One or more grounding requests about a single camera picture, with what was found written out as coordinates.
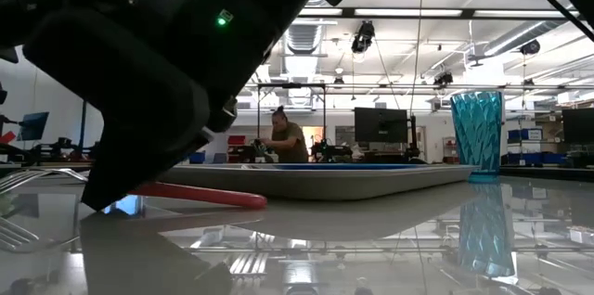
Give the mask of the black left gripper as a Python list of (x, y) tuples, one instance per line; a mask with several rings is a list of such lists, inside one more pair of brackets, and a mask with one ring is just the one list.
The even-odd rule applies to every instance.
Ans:
[[(67, 88), (99, 109), (150, 100), (164, 109), (218, 109), (226, 132), (235, 98), (309, 0), (101, 0), (72, 15), (76, 68)], [(342, 0), (325, 0), (337, 5)]]

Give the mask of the fork with red handle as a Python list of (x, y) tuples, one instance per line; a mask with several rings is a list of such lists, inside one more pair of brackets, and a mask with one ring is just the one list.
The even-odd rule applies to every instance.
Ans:
[[(22, 169), (0, 176), (0, 195), (50, 174), (66, 175), (81, 183), (87, 182), (85, 175), (72, 169)], [(126, 192), (125, 195), (203, 201), (251, 209), (262, 209), (267, 204), (267, 199), (257, 194), (159, 182), (143, 184), (139, 188)]]

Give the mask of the grey plastic tray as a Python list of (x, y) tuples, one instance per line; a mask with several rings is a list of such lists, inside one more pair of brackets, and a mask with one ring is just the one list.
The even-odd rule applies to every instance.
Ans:
[(475, 170), (470, 165), (229, 163), (177, 165), (159, 180), (267, 198), (347, 201), (465, 182)]

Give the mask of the teal faceted plastic cup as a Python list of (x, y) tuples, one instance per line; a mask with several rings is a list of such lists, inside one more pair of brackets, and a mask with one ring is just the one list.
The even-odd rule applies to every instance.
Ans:
[(494, 183), (499, 175), (503, 97), (498, 91), (470, 91), (451, 97), (458, 159), (471, 165), (471, 183)]

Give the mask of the person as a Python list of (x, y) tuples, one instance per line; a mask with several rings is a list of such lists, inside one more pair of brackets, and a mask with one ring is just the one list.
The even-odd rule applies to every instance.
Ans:
[(272, 148), (278, 155), (279, 163), (306, 163), (308, 151), (302, 128), (290, 122), (284, 107), (278, 107), (271, 116), (273, 131), (270, 138), (261, 138), (260, 142)]

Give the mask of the blue-lit tilted monitor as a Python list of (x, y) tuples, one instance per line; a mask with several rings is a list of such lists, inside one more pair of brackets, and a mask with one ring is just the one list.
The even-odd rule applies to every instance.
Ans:
[(43, 138), (49, 112), (25, 114), (19, 122), (19, 141), (37, 141)]

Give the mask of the black computer monitor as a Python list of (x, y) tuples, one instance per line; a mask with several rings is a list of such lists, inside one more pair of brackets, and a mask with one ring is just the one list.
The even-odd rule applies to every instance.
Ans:
[(403, 109), (355, 108), (355, 141), (406, 143), (407, 112)]
[(562, 111), (564, 141), (569, 144), (594, 144), (594, 108)]

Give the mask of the long ceiling light fixture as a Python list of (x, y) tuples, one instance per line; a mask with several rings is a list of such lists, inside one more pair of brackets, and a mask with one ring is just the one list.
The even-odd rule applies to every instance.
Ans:
[(387, 18), (387, 19), (448, 19), (458, 18), (462, 9), (439, 8), (354, 8), (354, 7), (306, 7), (300, 17)]

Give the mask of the row of blue bins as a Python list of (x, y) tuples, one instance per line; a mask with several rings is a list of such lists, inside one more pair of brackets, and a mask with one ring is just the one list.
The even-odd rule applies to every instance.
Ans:
[(564, 164), (567, 155), (563, 153), (535, 152), (535, 153), (508, 153), (502, 158), (504, 164), (543, 165)]

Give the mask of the black metal rig frame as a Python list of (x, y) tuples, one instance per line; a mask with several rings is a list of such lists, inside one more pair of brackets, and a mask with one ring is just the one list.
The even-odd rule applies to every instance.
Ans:
[[(257, 96), (260, 95), (260, 91), (262, 88), (270, 88), (274, 90), (275, 88), (283, 88), (283, 89), (301, 89), (301, 88), (320, 88), (323, 93), (322, 102), (323, 102), (323, 128), (322, 128), (322, 139), (327, 139), (327, 105), (326, 105), (326, 96), (327, 96), (327, 86), (324, 83), (259, 83), (257, 85)], [(272, 124), (273, 124), (273, 131), (277, 129), (284, 130), (288, 124), (288, 118), (285, 114), (284, 107), (279, 106), (273, 111), (272, 114)], [(275, 141), (272, 139), (263, 139), (261, 137), (257, 138), (264, 146), (270, 148), (273, 151), (277, 150), (289, 150), (292, 149), (297, 144), (297, 137), (291, 136), (286, 140), (282, 141)]]

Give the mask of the silver ventilation duct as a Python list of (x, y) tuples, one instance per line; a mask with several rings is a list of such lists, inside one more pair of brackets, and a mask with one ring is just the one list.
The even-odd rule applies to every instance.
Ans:
[(321, 25), (293, 24), (286, 32), (287, 49), (295, 55), (315, 53), (321, 43)]

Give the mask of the black metal table frame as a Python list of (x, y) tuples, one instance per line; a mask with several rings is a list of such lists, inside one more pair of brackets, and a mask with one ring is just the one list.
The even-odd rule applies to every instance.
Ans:
[(592, 169), (502, 166), (499, 173), (505, 176), (594, 183)]

